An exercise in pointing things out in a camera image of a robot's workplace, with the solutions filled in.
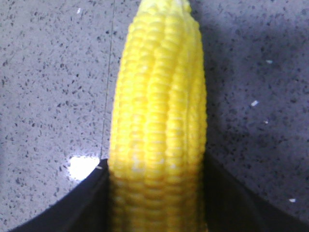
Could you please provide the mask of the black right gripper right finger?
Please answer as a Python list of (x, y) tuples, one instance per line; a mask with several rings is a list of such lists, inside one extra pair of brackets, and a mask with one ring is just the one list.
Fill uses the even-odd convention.
[(211, 232), (307, 232), (308, 223), (265, 201), (210, 154), (204, 156), (206, 222)]

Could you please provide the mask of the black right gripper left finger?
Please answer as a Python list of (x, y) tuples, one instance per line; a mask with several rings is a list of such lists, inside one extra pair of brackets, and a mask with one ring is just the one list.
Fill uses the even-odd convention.
[(107, 232), (109, 169), (107, 160), (69, 194), (13, 232)]

